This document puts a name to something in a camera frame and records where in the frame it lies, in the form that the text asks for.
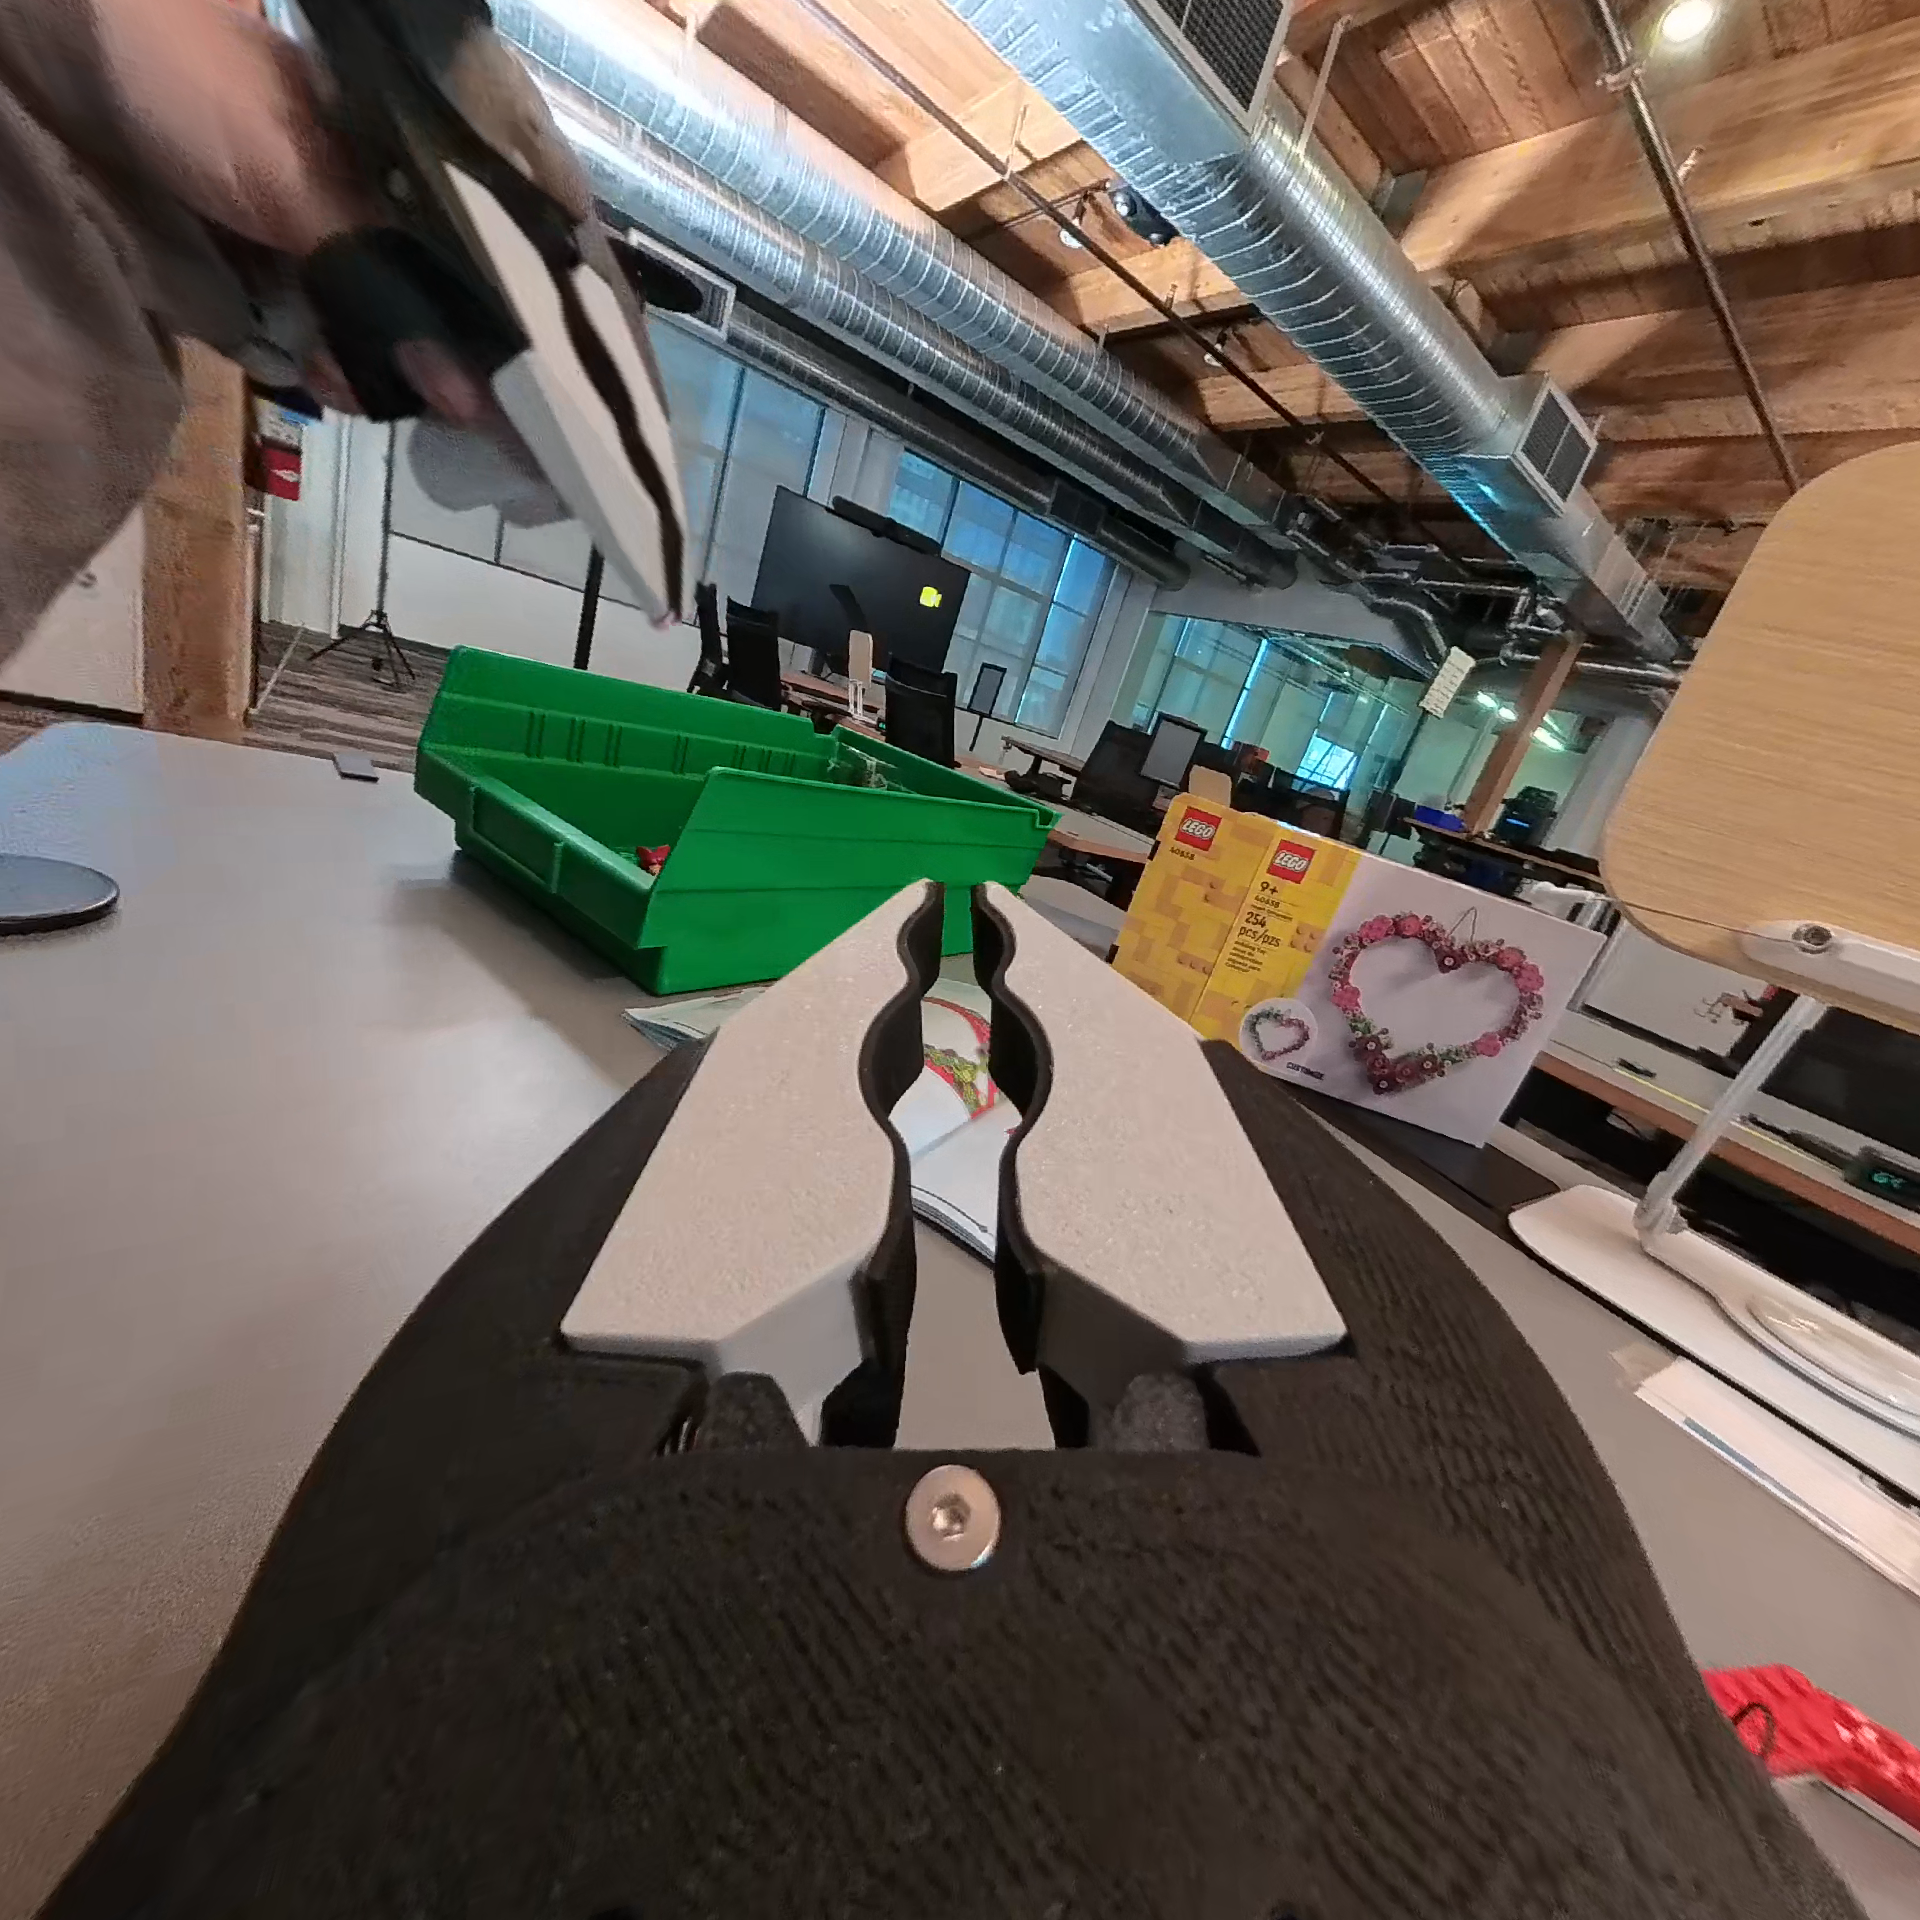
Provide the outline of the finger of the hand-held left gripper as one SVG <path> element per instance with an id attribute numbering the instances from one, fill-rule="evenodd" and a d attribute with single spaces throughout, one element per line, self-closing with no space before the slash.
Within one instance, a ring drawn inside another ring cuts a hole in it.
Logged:
<path id="1" fill-rule="evenodd" d="M 570 329 L 590 391 L 609 419 L 618 468 L 634 499 L 621 507 L 621 541 L 641 564 L 648 591 L 683 591 L 687 516 L 673 433 L 653 359 L 643 302 L 613 254 L 604 228 L 575 226 L 570 235 Z"/>
<path id="2" fill-rule="evenodd" d="M 680 617 L 680 591 L 648 591 L 621 541 L 634 506 L 609 419 L 590 391 L 570 329 L 570 268 L 577 224 L 552 197 L 503 162 L 437 160 L 435 210 L 455 293 L 444 336 L 561 499 L 657 624 Z"/>

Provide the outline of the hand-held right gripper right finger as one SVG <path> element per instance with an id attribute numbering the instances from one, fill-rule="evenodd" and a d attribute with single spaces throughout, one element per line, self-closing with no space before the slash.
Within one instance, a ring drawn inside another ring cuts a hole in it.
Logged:
<path id="1" fill-rule="evenodd" d="M 999 885 L 972 890 L 995 1085 L 995 1306 L 1055 1444 L 1137 1381 L 1332 1354 L 1346 1324 L 1206 1044 Z"/>

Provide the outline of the green plastic bin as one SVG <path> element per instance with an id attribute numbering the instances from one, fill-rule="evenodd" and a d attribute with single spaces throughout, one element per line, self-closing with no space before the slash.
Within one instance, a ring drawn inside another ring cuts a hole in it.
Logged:
<path id="1" fill-rule="evenodd" d="M 1018 892 L 1057 814 L 797 715 L 458 647 L 414 791 L 457 847 L 648 996 L 797 970 L 912 879 Z M 657 879 L 632 863 L 671 846 Z"/>

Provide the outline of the person's left forearm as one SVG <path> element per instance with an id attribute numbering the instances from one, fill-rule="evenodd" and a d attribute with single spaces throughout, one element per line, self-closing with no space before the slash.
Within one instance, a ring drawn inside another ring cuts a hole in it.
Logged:
<path id="1" fill-rule="evenodd" d="M 94 4 L 1 10 L 1 647 L 42 615 L 152 493 L 182 414 L 97 376 L 129 307 L 163 350 L 200 343 L 249 373 L 299 373 L 296 265 L 187 215 L 141 178 L 99 54 Z M 170 389 L 156 398 L 166 399 Z"/>

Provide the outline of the lego set box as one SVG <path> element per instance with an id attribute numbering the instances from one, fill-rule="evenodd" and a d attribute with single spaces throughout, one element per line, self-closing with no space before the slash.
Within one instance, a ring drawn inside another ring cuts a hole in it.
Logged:
<path id="1" fill-rule="evenodd" d="M 1530 902 L 1181 796 L 1116 970 L 1273 1080 L 1484 1147 L 1601 948 Z"/>

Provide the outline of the person's left hand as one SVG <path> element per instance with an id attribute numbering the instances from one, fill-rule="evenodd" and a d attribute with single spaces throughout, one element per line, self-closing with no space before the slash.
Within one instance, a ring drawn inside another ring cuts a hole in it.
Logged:
<path id="1" fill-rule="evenodd" d="M 191 217 L 304 268 L 324 249 L 388 228 L 365 167 L 327 123 L 311 65 L 287 38 L 234 4 L 94 4 L 104 68 L 141 178 Z M 147 414 L 179 415 L 177 353 L 159 325 L 129 307 L 124 336 L 97 376 L 152 391 Z M 492 399 L 439 344 L 391 350 L 416 410 L 481 422 Z M 304 360 L 303 385 L 343 414 L 366 414 L 366 389 L 329 348 Z M 166 399 L 156 398 L 170 389 Z"/>

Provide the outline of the black tripod light stand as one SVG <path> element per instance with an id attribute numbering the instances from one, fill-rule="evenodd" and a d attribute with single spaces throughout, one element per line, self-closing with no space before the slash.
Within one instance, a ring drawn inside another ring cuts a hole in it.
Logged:
<path id="1" fill-rule="evenodd" d="M 349 642 L 361 640 L 368 647 L 368 672 L 372 681 L 389 690 L 398 690 L 402 685 L 414 686 L 419 683 L 419 674 L 416 674 L 414 663 L 405 651 L 405 644 L 398 638 L 396 628 L 393 628 L 388 610 L 391 582 L 391 516 L 393 493 L 396 493 L 396 438 L 398 422 L 386 422 L 372 608 L 359 623 L 338 624 L 334 628 L 334 637 L 310 651 L 306 658 L 311 665 L 317 665 L 319 662 L 343 649 Z"/>

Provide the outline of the red fire extinguisher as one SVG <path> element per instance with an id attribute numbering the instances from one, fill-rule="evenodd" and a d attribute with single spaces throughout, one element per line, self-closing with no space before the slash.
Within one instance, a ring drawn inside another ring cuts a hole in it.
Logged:
<path id="1" fill-rule="evenodd" d="M 315 419 L 272 394 L 249 392 L 246 484 L 264 500 L 297 504 L 303 493 L 304 435 Z"/>

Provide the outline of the large black monitor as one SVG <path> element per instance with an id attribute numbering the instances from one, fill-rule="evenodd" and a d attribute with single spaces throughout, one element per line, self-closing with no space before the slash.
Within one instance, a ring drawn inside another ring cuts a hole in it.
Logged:
<path id="1" fill-rule="evenodd" d="M 850 638 L 864 633 L 878 670 L 905 662 L 937 674 L 947 669 L 969 589 L 972 571 L 914 530 L 781 486 L 747 605 L 836 669 L 848 665 Z"/>

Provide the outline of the wooden pillar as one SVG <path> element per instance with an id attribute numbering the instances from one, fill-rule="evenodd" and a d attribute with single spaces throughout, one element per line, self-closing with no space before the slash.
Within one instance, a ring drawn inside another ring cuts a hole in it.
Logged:
<path id="1" fill-rule="evenodd" d="M 179 346 L 182 414 L 143 506 L 145 729 L 241 745 L 253 681 L 248 391 L 237 367 Z"/>

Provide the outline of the white paper sheet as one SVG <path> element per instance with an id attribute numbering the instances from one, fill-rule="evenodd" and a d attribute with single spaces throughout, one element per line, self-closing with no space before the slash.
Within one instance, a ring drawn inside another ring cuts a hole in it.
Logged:
<path id="1" fill-rule="evenodd" d="M 1610 1351 L 1610 1363 L 1636 1398 L 1670 1427 L 1714 1453 L 1888 1584 L 1918 1597 L 1916 1499 L 1888 1489 L 1881 1478 L 1865 1473 L 1695 1359 L 1627 1342 Z"/>

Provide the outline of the dark round disc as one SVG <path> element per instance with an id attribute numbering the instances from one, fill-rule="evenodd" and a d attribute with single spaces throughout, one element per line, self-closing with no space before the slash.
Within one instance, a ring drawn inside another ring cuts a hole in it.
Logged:
<path id="1" fill-rule="evenodd" d="M 1 924 L 5 940 L 95 925 L 120 901 L 115 879 L 60 856 L 3 853 Z"/>

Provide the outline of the white desk lamp wooden shade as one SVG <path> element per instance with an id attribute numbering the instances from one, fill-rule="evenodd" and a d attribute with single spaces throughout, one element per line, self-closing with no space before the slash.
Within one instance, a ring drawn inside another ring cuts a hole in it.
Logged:
<path id="1" fill-rule="evenodd" d="M 1828 1012 L 1918 1028 L 1918 445 L 1773 518 L 1610 814 L 1626 924 L 1792 1005 L 1631 1202 L 1512 1211 L 1534 1258 L 1916 1501 L 1916 1358 L 1684 1225 L 1681 1196 Z"/>

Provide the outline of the red mesh bag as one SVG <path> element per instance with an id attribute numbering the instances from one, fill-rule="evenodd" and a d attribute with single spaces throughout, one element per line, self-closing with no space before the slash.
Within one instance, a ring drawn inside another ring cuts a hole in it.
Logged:
<path id="1" fill-rule="evenodd" d="M 1918 1832 L 1918 1747 L 1787 1666 L 1704 1669 L 1716 1710 L 1774 1781 L 1815 1781 Z"/>

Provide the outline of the large silver ventilation duct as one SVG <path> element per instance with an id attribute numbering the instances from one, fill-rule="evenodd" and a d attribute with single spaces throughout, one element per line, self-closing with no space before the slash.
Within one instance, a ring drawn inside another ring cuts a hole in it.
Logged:
<path id="1" fill-rule="evenodd" d="M 1567 605 L 1666 663 L 1661 591 L 1585 490 L 1596 437 L 1505 376 L 1279 89 L 1289 4 L 953 3 L 997 59 Z"/>

